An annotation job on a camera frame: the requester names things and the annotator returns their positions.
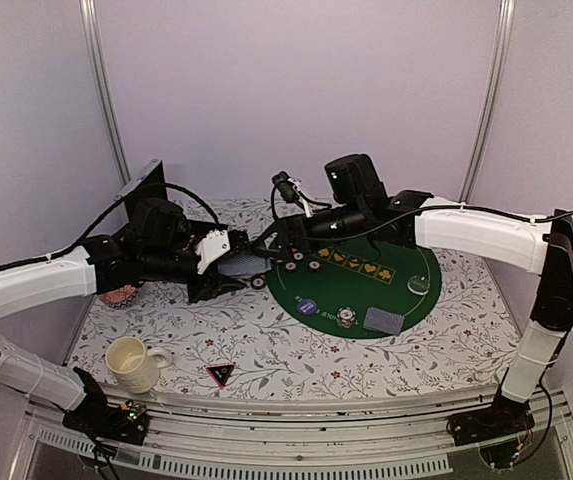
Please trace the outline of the blue playing card deck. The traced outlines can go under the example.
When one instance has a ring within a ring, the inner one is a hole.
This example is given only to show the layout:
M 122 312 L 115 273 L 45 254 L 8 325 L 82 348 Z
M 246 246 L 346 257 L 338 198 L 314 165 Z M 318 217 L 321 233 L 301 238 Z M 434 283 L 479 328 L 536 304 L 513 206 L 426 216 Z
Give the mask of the blue playing card deck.
M 250 277 L 271 269 L 271 261 L 252 253 L 240 253 L 217 262 L 218 272 L 229 277 Z

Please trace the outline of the blue small blind button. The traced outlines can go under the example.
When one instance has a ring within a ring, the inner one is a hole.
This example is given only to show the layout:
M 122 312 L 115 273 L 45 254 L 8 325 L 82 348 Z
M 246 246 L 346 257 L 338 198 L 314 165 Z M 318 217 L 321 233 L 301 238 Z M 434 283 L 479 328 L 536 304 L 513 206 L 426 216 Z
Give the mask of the blue small blind button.
M 304 316 L 311 316 L 317 313 L 317 303 L 312 299 L 302 299 L 296 305 L 296 310 Z

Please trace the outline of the black triangular marker tag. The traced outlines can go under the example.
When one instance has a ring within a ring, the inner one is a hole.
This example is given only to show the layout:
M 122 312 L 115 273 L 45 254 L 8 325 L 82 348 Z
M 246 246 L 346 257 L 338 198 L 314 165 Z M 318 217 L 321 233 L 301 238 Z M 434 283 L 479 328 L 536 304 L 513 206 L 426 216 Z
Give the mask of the black triangular marker tag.
M 206 371 L 209 373 L 219 388 L 224 388 L 227 385 L 234 369 L 234 364 L 225 364 L 209 366 L 206 368 Z

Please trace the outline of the poker chip stack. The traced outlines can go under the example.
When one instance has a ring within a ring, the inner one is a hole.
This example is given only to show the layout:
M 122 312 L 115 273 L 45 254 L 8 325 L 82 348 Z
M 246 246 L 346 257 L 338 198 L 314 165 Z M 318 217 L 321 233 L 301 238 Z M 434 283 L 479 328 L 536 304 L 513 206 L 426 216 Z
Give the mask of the poker chip stack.
M 337 311 L 336 323 L 340 328 L 350 329 L 356 323 L 356 312 L 350 307 L 341 307 Z

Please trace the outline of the dealt blue card pile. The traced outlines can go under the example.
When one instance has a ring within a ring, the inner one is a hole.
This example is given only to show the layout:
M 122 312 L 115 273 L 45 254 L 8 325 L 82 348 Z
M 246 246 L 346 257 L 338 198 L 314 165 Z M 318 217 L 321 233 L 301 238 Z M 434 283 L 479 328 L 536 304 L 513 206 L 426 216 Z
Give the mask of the dealt blue card pile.
M 363 321 L 366 330 L 397 336 L 401 333 L 404 316 L 376 307 L 369 307 Z

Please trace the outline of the white dealer button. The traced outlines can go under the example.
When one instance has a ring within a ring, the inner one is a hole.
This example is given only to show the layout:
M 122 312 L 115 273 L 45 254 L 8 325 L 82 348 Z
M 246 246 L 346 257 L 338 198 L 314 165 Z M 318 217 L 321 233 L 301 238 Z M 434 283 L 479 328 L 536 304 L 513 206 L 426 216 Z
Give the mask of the white dealer button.
M 430 279 L 424 275 L 414 275 L 407 281 L 407 289 L 414 295 L 425 296 L 431 288 Z

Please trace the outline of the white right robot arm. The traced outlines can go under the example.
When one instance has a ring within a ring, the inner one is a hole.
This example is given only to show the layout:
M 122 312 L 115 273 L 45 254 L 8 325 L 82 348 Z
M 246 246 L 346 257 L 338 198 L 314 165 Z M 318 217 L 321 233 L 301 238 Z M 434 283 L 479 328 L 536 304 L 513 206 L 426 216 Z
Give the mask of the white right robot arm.
M 429 192 L 389 196 L 371 158 L 350 154 L 324 167 L 335 206 L 275 219 L 251 244 L 252 252 L 287 261 L 360 237 L 407 248 L 449 249 L 496 260 L 539 276 L 530 322 L 483 427 L 503 436 L 522 417 L 538 381 L 573 329 L 573 221 L 571 212 L 524 216 L 448 201 Z

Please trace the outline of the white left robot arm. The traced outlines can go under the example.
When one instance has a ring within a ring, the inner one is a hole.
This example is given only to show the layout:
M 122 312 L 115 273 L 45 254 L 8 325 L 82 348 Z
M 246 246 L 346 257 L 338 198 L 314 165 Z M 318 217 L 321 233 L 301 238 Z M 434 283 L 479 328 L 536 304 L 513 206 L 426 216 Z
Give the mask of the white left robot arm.
M 0 319 L 70 297 L 105 294 L 144 282 L 187 287 L 192 303 L 243 288 L 218 260 L 243 251 L 248 235 L 218 219 L 188 219 L 164 198 L 142 198 L 113 235 L 83 236 L 60 252 L 0 266 Z M 87 372 L 59 367 L 0 336 L 0 383 L 50 401 L 94 434 L 114 426 L 114 412 Z

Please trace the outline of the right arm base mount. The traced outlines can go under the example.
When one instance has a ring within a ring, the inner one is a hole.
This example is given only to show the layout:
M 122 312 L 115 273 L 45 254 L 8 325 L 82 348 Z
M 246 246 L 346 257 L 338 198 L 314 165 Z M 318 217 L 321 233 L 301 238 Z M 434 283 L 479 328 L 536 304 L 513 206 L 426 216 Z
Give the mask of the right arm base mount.
M 496 394 L 488 407 L 451 415 L 446 431 L 456 446 L 481 445 L 503 437 L 508 440 L 479 448 L 482 461 L 490 468 L 512 468 L 531 438 L 534 418 L 528 402 L 518 403 Z

